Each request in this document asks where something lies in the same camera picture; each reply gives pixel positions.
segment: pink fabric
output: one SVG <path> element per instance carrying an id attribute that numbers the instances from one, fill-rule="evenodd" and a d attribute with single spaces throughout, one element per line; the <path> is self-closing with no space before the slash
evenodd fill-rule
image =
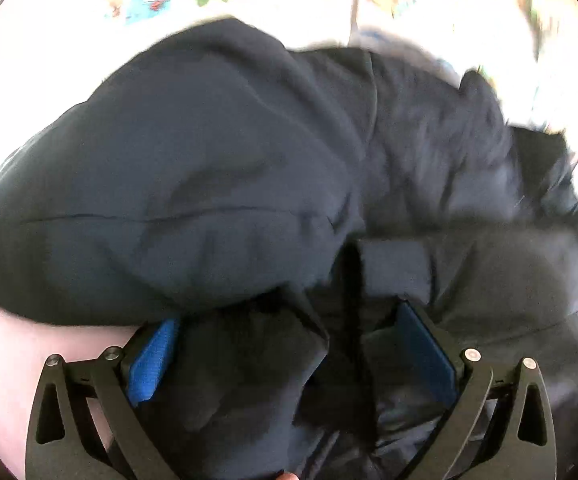
<path id="1" fill-rule="evenodd" d="M 53 353 L 66 361 L 95 358 L 107 346 L 123 346 L 133 332 L 44 325 L 0 309 L 0 458 L 16 478 L 24 479 L 26 430 L 45 359 Z"/>

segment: screw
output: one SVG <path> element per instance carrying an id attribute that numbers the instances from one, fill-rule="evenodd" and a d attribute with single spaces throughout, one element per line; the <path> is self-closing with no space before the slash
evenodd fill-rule
<path id="1" fill-rule="evenodd" d="M 120 352 L 122 352 L 122 349 L 119 346 L 109 346 L 109 348 L 102 352 L 102 355 L 107 361 L 113 361 L 120 357 Z"/>
<path id="2" fill-rule="evenodd" d="M 482 359 L 482 355 L 475 348 L 467 348 L 464 351 L 464 357 L 473 363 L 477 363 Z"/>
<path id="3" fill-rule="evenodd" d="M 537 362 L 530 357 L 525 357 L 522 360 L 522 364 L 524 364 L 524 366 L 526 366 L 529 370 L 535 370 L 538 367 Z"/>
<path id="4" fill-rule="evenodd" d="M 44 364 L 47 366 L 55 366 L 60 362 L 60 359 L 62 359 L 60 354 L 51 354 L 49 357 L 47 357 L 47 360 L 44 362 Z"/>

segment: black jacket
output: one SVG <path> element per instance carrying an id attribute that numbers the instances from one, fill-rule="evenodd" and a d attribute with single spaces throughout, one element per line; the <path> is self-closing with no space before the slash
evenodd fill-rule
<path id="1" fill-rule="evenodd" d="M 210 23 L 135 57 L 0 169 L 2 307 L 182 316 L 138 414 L 192 478 L 393 478 L 442 413 L 398 347 L 397 298 L 487 356 L 539 362 L 563 472 L 578 199 L 562 137 L 506 126 L 477 73 L 455 89 Z"/>

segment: wrinkled fabric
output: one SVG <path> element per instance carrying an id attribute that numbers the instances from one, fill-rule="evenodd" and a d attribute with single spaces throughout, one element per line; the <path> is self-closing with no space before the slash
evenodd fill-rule
<path id="1" fill-rule="evenodd" d="M 0 169 L 3 308 L 57 324 L 181 318 L 136 409 L 181 476 L 401 472 L 443 410 L 396 337 L 404 299 L 461 346 L 536 358 L 565 471 L 578 440 L 566 145 L 505 125 L 475 72 L 454 88 L 394 58 L 288 52 L 209 23 L 135 57 Z"/>

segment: blue pad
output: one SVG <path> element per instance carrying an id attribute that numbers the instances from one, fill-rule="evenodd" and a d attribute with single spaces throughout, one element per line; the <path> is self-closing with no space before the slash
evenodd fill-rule
<path id="1" fill-rule="evenodd" d="M 447 408 L 458 399 L 455 370 L 438 343 L 408 303 L 398 306 L 398 336 L 418 376 L 438 402 Z"/>
<path id="2" fill-rule="evenodd" d="M 131 365 L 126 395 L 134 408 L 155 393 L 173 357 L 179 328 L 178 319 L 164 321 Z"/>

